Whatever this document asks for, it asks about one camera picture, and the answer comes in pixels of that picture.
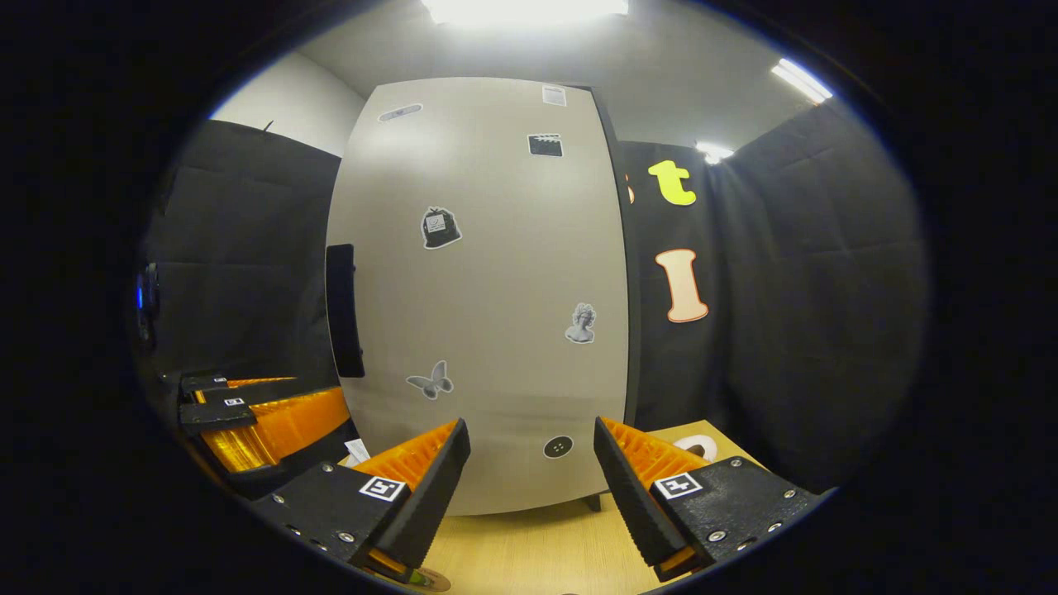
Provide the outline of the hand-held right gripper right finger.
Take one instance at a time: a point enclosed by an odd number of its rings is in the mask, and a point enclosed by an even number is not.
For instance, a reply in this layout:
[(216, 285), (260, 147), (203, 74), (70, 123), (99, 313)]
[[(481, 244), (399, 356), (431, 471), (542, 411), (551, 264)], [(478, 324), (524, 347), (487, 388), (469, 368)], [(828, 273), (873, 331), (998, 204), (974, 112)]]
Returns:
[(592, 449), (632, 542), (662, 583), (767, 545), (832, 494), (744, 456), (709, 462), (601, 416)]

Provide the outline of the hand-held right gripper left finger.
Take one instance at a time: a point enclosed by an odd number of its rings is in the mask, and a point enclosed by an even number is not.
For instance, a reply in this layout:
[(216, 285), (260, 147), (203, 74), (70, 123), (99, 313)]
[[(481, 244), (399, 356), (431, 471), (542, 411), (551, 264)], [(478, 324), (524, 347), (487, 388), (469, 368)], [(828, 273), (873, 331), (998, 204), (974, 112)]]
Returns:
[(352, 468), (318, 464), (269, 495), (269, 524), (341, 564), (415, 583), (469, 455), (456, 418)]

